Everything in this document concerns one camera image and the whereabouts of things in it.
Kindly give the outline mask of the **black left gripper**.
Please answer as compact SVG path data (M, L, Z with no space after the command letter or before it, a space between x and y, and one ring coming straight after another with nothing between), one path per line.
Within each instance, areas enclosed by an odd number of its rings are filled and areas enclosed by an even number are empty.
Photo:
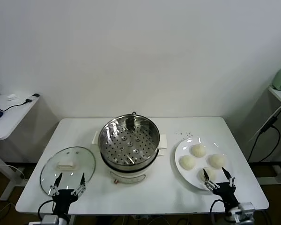
M54 215L67 214L70 205L78 200L78 195L82 195L86 190L85 173L82 174L80 184L77 189L61 189L58 191L63 173L60 173L53 185L50 185L48 195L52 196L55 202Z

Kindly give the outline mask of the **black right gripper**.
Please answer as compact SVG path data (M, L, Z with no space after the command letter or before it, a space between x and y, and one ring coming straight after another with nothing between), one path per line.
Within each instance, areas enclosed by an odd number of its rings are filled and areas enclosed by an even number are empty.
M210 180L208 173L203 169L204 173L204 185L208 190L212 190L213 194L218 195L222 198L225 209L232 209L239 205L234 192L236 190L235 177L232 177L229 171L222 167L222 171L229 182L214 183Z

